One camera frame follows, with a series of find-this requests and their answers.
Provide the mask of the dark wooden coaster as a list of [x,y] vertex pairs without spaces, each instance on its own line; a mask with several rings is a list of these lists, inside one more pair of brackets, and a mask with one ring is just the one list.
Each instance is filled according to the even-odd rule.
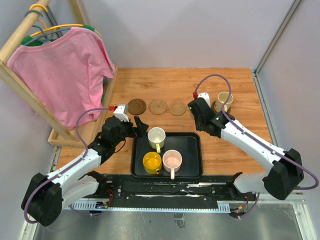
[[[215,109],[215,106],[216,106],[216,101],[214,101],[214,102],[211,104],[211,108],[212,108],[212,110],[214,111],[214,113],[217,114],[218,112],[220,112],[220,110],[217,111],[217,110]],[[227,113],[228,113],[228,114],[231,112],[231,109],[232,109],[232,108],[230,107],[230,108],[227,110]]]
[[143,114],[147,108],[145,101],[140,98],[130,100],[127,105],[128,112],[135,116]]

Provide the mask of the woven rattan coaster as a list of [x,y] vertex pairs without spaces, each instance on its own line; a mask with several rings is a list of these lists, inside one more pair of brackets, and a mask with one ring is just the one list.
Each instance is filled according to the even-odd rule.
[[162,115],[168,109],[168,104],[162,99],[153,99],[148,105],[149,111],[154,115]]
[[181,101],[174,101],[169,105],[168,109],[172,115],[181,116],[186,112],[186,105]]

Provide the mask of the cream cartoon cup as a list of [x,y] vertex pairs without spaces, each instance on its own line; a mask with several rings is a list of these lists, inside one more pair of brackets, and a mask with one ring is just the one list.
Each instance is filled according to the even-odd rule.
[[233,101],[234,101],[234,98],[232,94],[229,95],[229,93],[226,91],[220,92],[217,96],[216,105],[214,108],[217,111],[218,110],[221,111],[223,104],[225,104],[223,109],[225,112],[227,112],[227,110],[231,107]]

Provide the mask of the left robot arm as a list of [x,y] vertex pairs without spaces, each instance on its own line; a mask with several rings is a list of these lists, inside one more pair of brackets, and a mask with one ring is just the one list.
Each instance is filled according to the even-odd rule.
[[77,158],[58,170],[46,175],[37,173],[31,178],[21,203],[25,220],[47,227],[73,202],[88,195],[103,197],[107,185],[99,180],[102,175],[92,170],[106,162],[120,142],[143,137],[148,128],[138,116],[134,122],[115,116],[107,118],[93,142]]

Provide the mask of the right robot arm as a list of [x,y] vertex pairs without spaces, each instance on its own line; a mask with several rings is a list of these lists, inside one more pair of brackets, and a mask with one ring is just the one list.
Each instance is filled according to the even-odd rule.
[[291,148],[286,151],[246,129],[230,114],[215,113],[207,102],[198,97],[188,103],[195,127],[210,136],[232,143],[255,159],[264,172],[236,173],[226,188],[232,200],[240,199],[244,193],[269,193],[278,200],[285,200],[304,179],[301,155]]

